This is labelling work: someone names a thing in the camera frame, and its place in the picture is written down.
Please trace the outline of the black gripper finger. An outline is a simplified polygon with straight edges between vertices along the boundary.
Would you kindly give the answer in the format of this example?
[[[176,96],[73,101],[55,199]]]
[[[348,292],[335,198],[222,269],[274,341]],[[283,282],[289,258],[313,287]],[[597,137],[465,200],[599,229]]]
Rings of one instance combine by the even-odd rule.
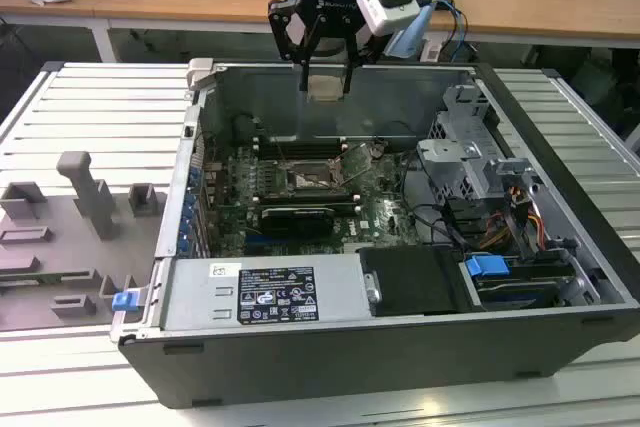
[[[320,0],[270,1],[268,20],[281,59],[301,67],[299,90],[307,92],[311,57],[324,34],[323,3]]]
[[[354,70],[378,61],[385,48],[385,37],[372,34],[362,17],[345,15],[342,28],[347,51],[342,85],[343,93],[348,94]]]

